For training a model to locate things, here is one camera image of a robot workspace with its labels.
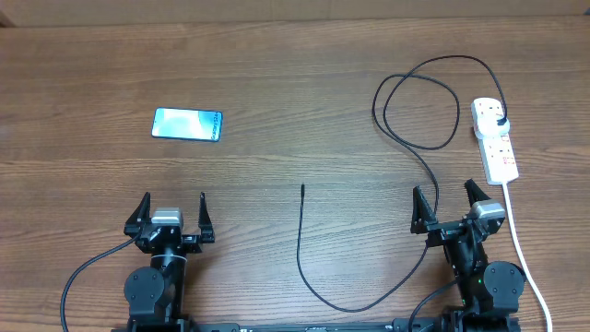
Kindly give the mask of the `blue Samsung smartphone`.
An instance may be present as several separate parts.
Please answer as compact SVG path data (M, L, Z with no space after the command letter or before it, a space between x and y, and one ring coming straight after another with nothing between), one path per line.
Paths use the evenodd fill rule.
M156 138L219 142L223 113L210 110L159 107L151 135Z

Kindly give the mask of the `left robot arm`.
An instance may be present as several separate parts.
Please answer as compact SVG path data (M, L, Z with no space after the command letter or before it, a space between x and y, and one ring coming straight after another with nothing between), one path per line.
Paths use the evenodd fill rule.
M124 225L124 234L150 264L130 273L124 284L129 304L128 331L196 331L195 320L183 313L187 256L200 254L201 245L213 243L215 233L206 196L199 197L198 234L183 233L183 213L177 207L150 211L150 193Z

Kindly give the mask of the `white power strip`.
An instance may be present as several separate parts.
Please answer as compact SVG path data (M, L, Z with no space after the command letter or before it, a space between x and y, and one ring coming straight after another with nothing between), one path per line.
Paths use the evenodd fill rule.
M476 112L482 112L485 115L495 113L498 122L504 116L502 103L493 98L477 98L473 100L471 112L473 128ZM507 184L519 177L509 133L487 139L477 138L477 140L488 184Z

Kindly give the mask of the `white charger plug adapter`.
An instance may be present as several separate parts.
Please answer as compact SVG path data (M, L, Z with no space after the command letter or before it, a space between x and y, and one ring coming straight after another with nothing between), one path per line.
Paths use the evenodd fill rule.
M499 124L495 113L485 115L482 112L476 112L474 115L474 132L478 139L507 135L510 129L510 122L506 120L503 124Z

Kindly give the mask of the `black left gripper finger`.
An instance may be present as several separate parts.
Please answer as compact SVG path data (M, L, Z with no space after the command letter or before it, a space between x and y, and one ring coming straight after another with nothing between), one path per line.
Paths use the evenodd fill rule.
M199 197L198 227L202 235L215 234L211 218L207 211L206 194L204 192L201 192Z
M146 219L149 218L150 211L150 192L145 192L141 202L128 218L125 227L140 227Z

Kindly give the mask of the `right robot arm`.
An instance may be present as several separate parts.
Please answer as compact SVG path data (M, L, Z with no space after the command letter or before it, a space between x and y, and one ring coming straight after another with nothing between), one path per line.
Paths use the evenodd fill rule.
M465 182L470 210L459 220L439 222L419 187L413 189L410 231L425 234L426 247L441 246L454 280L422 300L407 321L408 331L518 331L513 317L519 308L526 276L518 265L490 262L483 242L500 229L506 218L502 204L486 195L473 180ZM417 318L430 300L457 287L460 306L435 318Z

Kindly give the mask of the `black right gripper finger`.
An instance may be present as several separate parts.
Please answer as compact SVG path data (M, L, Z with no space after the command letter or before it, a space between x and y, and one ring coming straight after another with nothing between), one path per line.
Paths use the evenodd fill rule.
M437 223L437 217L419 186L413 188L413 211L410 225L411 233L426 233Z
M464 187L466 189L469 206L473 207L477 202L490 200L490 197L481 190L473 179L467 180L464 183Z

